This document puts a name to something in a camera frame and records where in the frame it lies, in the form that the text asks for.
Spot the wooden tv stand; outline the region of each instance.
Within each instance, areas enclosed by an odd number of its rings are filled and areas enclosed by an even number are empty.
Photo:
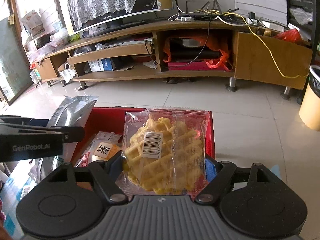
[[[72,80],[79,81],[83,88],[85,82],[104,82],[117,80],[150,79],[150,78],[168,78],[168,77],[230,77],[229,89],[236,90],[236,78],[255,80],[260,82],[283,85],[287,87],[303,89],[306,77],[289,79],[280,75],[274,62],[264,47],[262,42],[253,34],[248,33],[248,28],[233,27],[221,21],[212,21],[211,29],[228,30],[230,38],[230,62],[233,65],[233,71],[193,71],[176,70],[169,71],[163,62],[164,41],[172,31],[183,29],[207,29],[208,21],[159,21],[136,27],[127,28],[100,35],[92,38],[83,38],[42,58],[37,66],[43,81],[61,80],[58,72],[64,62],[68,63],[76,71],[76,77]],[[148,68],[137,63],[133,69],[126,71],[103,71],[84,73],[84,65],[88,60],[95,60],[109,57],[119,57],[127,55],[141,55],[148,52],[144,44],[133,44],[119,46],[109,49],[89,52],[79,56],[73,56],[75,49],[97,43],[103,43],[115,38],[125,38],[134,34],[150,33],[153,38],[153,44],[148,44],[148,51],[154,51],[156,61],[161,64],[156,69]],[[277,40],[262,36],[264,42],[272,50],[274,58],[278,62],[279,68],[287,76],[296,76],[297,74],[305,76],[308,74],[308,68],[311,61],[312,51],[303,46],[290,42]]]

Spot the tile floor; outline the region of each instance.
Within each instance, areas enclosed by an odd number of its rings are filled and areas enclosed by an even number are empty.
[[[169,85],[162,80],[89,83],[76,91],[79,82],[49,88],[46,84],[24,93],[1,113],[50,118],[63,96],[97,95],[96,106],[181,106],[213,112],[217,160],[250,167],[261,162],[278,164],[281,176],[308,206],[301,236],[320,240],[320,133],[299,118],[292,97],[283,100],[283,87],[238,80],[239,91],[225,89],[227,78],[203,78],[195,83]]]

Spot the black trash bag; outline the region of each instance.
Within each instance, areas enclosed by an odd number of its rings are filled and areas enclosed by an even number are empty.
[[[320,66],[311,66],[309,73],[309,86],[320,98]]]

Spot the door frame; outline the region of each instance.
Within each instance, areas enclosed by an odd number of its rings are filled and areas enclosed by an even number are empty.
[[[19,16],[18,16],[18,10],[17,10],[17,5],[16,5],[16,0],[7,0],[8,3],[8,8],[10,15],[14,15],[14,28],[13,28],[13,33],[14,37],[16,39],[16,42],[18,44],[19,52],[21,55],[23,55],[23,59],[26,63],[26,66],[30,65],[30,62],[28,60],[28,57],[26,55],[26,52],[23,48],[22,42],[21,42],[21,26],[20,26],[20,21],[19,21]],[[8,100],[7,97],[5,96],[2,88],[0,87],[0,92],[4,96],[5,100],[7,101],[7,104],[10,106],[13,104],[13,102],[24,92],[26,91],[33,82],[30,80],[30,83],[28,83],[25,87],[23,87],[11,100]]]

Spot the gray ribbed panel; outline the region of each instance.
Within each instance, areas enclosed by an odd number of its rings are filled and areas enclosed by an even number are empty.
[[[249,240],[227,227],[215,209],[189,196],[135,196],[112,206],[91,231],[72,240]],[[298,240],[297,236],[286,240]]]

